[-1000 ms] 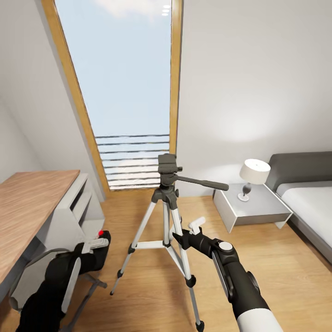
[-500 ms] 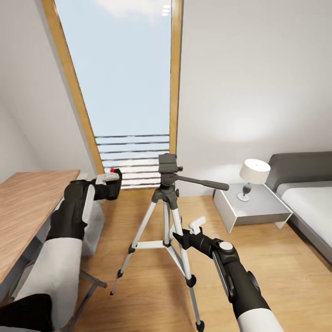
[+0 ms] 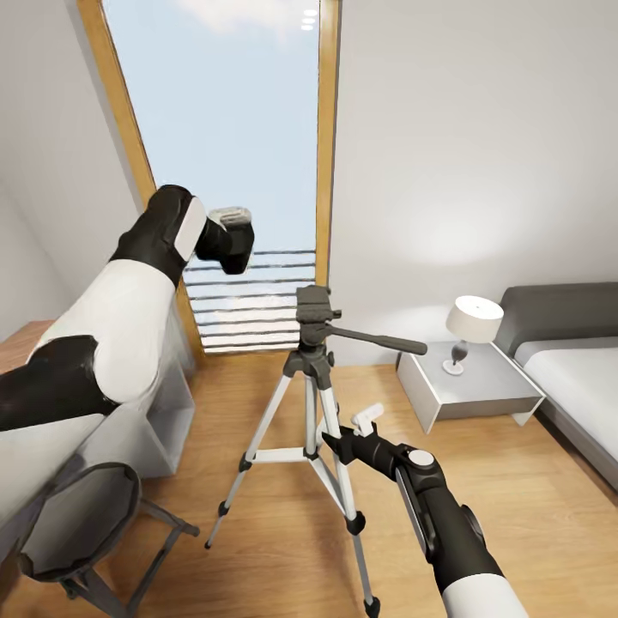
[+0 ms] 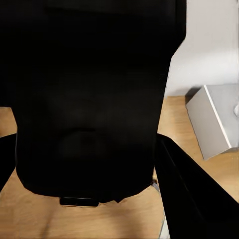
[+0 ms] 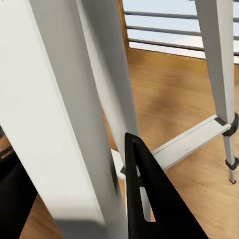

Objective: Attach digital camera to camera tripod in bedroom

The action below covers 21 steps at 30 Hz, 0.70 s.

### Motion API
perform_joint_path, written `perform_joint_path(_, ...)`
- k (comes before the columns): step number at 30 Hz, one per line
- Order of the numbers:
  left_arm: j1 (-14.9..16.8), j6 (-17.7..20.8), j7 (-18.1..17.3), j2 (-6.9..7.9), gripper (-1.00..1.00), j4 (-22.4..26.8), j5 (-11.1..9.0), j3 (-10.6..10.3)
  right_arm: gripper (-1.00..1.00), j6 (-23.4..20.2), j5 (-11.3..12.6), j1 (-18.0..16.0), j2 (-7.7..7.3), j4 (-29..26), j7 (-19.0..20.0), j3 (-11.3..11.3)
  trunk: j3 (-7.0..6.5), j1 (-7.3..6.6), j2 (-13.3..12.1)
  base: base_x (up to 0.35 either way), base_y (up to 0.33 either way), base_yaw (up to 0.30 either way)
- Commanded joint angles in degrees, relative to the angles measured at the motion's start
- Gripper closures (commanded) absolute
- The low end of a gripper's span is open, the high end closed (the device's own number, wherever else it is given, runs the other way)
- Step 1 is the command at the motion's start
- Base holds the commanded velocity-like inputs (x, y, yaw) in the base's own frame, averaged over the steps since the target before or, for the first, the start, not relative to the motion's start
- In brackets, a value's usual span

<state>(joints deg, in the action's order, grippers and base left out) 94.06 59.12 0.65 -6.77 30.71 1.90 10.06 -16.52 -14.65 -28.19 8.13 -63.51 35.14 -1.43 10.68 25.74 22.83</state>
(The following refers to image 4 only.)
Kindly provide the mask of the camera tripod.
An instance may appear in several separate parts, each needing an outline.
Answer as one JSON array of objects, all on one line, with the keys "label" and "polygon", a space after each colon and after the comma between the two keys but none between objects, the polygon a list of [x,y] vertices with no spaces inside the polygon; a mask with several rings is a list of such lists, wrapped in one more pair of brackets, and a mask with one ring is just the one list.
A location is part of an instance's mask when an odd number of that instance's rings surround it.
[{"label": "camera tripod", "polygon": [[[161,194],[158,181],[152,178],[150,183],[151,183],[151,186],[154,187]],[[167,225],[166,216],[164,216],[164,219],[163,219],[163,224],[159,234],[159,239],[171,239],[168,225]]]}]

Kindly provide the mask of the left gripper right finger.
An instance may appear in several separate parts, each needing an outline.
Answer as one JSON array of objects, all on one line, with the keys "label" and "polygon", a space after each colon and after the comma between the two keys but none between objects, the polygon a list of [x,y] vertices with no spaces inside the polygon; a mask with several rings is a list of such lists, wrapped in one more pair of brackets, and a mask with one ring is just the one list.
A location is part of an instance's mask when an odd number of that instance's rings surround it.
[{"label": "left gripper right finger", "polygon": [[171,239],[239,239],[239,203],[161,134],[156,137],[155,169]]}]

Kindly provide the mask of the digital camera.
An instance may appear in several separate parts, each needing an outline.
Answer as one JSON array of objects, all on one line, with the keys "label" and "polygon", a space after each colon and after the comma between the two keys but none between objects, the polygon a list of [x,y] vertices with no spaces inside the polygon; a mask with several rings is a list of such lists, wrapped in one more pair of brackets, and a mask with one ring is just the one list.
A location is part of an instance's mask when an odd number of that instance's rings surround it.
[{"label": "digital camera", "polygon": [[97,207],[151,185],[187,0],[0,0],[0,107],[23,187]]}]

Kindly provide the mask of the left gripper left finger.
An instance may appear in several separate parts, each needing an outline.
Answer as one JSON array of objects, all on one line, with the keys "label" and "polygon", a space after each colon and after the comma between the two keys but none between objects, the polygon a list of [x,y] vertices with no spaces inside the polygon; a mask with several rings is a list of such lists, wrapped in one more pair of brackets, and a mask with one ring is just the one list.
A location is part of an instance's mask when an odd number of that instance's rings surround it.
[{"label": "left gripper left finger", "polygon": [[0,137],[0,191],[2,191],[15,167],[16,133]]}]

